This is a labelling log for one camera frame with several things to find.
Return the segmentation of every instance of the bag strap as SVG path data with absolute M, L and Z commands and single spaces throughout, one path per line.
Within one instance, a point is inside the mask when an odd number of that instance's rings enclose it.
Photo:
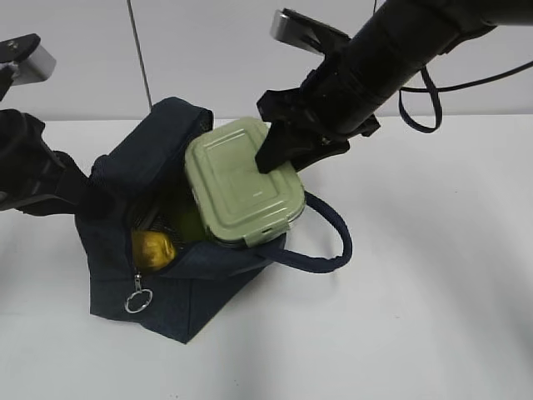
M 331 259 L 308 257 L 297 252 L 279 248 L 275 242 L 269 242 L 256 247 L 257 254 L 276 263 L 285 264 L 308 273 L 331 273 L 340 267 L 344 267 L 350 262 L 353 254 L 353 244 L 348 226 L 333 208 L 308 192 L 306 192 L 306 203 L 322 215 L 339 232 L 343 246 L 342 255 Z

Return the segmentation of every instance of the cable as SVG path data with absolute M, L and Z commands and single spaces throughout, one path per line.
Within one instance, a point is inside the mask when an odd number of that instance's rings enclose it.
M 147 71 L 144 68 L 144 61 L 142 60 L 141 43 L 139 42 L 139 35 L 137 33 L 137 25 L 135 24 L 135 17 L 133 16 L 132 0 L 127 0 L 127 10 L 130 14 L 130 21 L 132 22 L 133 37 L 135 38 L 135 46 L 137 47 L 137 57 L 139 58 L 139 65 L 141 66 L 142 80 L 144 82 L 144 90 L 147 93 L 148 106 L 152 110 L 152 95 L 150 94 L 150 87 L 148 86 Z
M 376 11 L 377 11 L 377 0 L 374 0 L 374 9 L 373 9 L 372 14 L 375 14 Z M 519 67 L 513 68 L 507 72 L 494 75 L 492 77 L 486 77 L 484 79 L 479 79 L 477 81 L 466 82 L 466 83 L 462 83 L 459 85 L 448 86 L 448 87 L 435 87 L 435 85 L 433 85 L 433 82 L 431 80 L 429 73 L 427 72 L 427 69 L 423 68 L 421 72 L 422 72 L 422 77 L 424 78 L 424 83 L 426 84 L 426 87 L 419 87 L 419 88 L 418 87 L 402 87 L 399 91 L 400 115 L 403 118 L 403 120 L 415 130 L 419 132 L 423 132 L 423 133 L 433 133 L 440 127 L 442 123 L 442 106 L 441 106 L 441 101 L 439 99 L 439 93 L 456 92 L 456 91 L 463 90 L 463 89 L 486 85 L 487 83 L 493 83 L 496 81 L 500 81 L 501 79 L 512 77 L 513 75 L 524 72 L 525 70 L 530 69 L 530 68 L 533 68 L 533 61 L 528 62 L 524 65 L 521 65 Z M 407 112 L 407 110 L 405 109 L 403 105 L 403 99 L 401 96 L 403 92 L 405 93 L 429 93 L 431 95 L 431 102 L 433 103 L 433 109 L 435 110 L 435 117 L 436 117 L 435 128 L 424 127 L 420 125 L 419 123 L 415 122 L 415 120 L 411 118 L 411 116 L 409 115 L 409 113 Z
M 462 83 L 460 85 L 455 85 L 455 86 L 448 86 L 448 87 L 438 87 L 436 90 L 437 92 L 439 93 L 448 93 L 448 92 L 455 92 L 457 90 L 462 90 L 462 89 L 468 89 L 468 88 L 474 88 L 476 86 L 481 86 L 481 85 L 485 85 L 487 83 L 493 83 L 493 82 L 496 82 L 496 81 L 499 81 L 501 79 L 505 79 L 505 78 L 508 78 L 508 77 L 512 77 L 513 75 L 516 75 L 517 73 L 521 73 L 527 69 L 530 69 L 530 68 L 533 68 L 533 61 L 531 62 L 528 62 L 520 67 L 517 67 L 517 68 L 514 68 L 514 69 L 511 69 L 510 71 L 507 71 L 507 72 L 504 72 L 504 73 L 500 73 L 498 75 L 494 75 L 493 77 L 486 77 L 485 79 L 480 79 L 478 81 L 473 81 L 473 82 L 467 82 L 467 83 Z M 423 88 L 423 87 L 404 87 L 402 88 L 402 90 L 404 92 L 409 92 L 409 93 L 428 93 L 428 89 L 426 88 Z

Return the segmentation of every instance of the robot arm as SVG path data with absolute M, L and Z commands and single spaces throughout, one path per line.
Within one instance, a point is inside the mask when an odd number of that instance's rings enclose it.
M 299 88 L 267 91 L 257 106 L 271 122 L 256 161 L 262 173 L 291 161 L 301 170 L 370 136 L 373 113 L 438 55 L 500 25 L 533 25 L 533 0 L 387 0 L 352 39 L 291 10 L 273 36 L 323 53 Z

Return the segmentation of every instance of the lunch box lid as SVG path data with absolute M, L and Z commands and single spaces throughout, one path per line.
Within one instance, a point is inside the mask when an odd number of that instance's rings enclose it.
M 290 229 L 305 207 L 300 177 L 290 162 L 268 174 L 255 156 L 268 126 L 245 117 L 197 137 L 185 154 L 185 170 L 202 221 L 223 243 L 248 247 Z

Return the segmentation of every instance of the zipper pull ring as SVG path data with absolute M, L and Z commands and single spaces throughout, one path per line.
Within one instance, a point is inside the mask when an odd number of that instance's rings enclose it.
M 142 288 L 141 278 L 142 276 L 140 273 L 135 274 L 135 292 L 130 294 L 130 296 L 126 299 L 126 302 L 124 303 L 124 309 L 128 314 L 137 314 L 139 312 L 144 311 L 153 300 L 153 291 L 150 289 Z M 147 299 L 141 305 L 137 306 L 136 308 L 132 308 L 133 299 L 135 299 L 137 296 L 146 296 Z

